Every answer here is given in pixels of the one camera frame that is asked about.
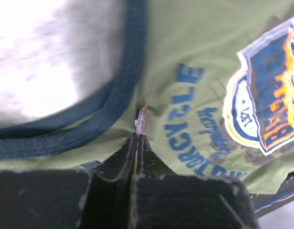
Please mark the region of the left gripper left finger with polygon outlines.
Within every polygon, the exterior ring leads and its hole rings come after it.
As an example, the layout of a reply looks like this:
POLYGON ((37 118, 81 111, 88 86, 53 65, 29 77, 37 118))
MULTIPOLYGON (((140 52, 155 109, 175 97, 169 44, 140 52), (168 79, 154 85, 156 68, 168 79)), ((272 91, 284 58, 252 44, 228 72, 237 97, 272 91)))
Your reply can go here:
POLYGON ((116 152, 94 169, 95 173, 103 180, 118 180, 124 173, 127 175, 134 160, 136 138, 131 133, 116 152))

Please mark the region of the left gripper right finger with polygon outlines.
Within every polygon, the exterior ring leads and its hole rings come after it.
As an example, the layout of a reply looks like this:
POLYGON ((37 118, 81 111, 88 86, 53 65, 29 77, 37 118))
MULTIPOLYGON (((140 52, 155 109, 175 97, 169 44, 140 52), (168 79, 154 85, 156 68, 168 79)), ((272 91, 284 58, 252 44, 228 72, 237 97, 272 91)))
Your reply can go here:
POLYGON ((138 138, 137 144, 137 174, 147 176, 175 175, 152 150, 145 135, 138 138))

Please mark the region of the round brooch pin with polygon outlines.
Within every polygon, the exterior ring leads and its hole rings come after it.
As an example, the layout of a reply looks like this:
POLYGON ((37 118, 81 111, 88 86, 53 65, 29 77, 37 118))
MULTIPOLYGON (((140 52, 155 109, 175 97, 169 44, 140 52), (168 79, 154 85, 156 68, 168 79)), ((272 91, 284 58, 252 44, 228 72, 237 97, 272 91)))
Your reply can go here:
POLYGON ((136 135, 140 137, 146 134, 146 123, 147 123, 147 106, 143 106, 135 120, 136 135))

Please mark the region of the olive green t-shirt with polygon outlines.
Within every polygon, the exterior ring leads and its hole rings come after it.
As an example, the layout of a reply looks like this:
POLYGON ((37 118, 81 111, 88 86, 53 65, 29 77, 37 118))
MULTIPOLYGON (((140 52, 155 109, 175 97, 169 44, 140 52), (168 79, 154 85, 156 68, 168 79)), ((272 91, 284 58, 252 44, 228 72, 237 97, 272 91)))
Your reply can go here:
POLYGON ((294 172, 294 0, 0 0, 0 169, 93 166, 136 131, 183 175, 294 172))

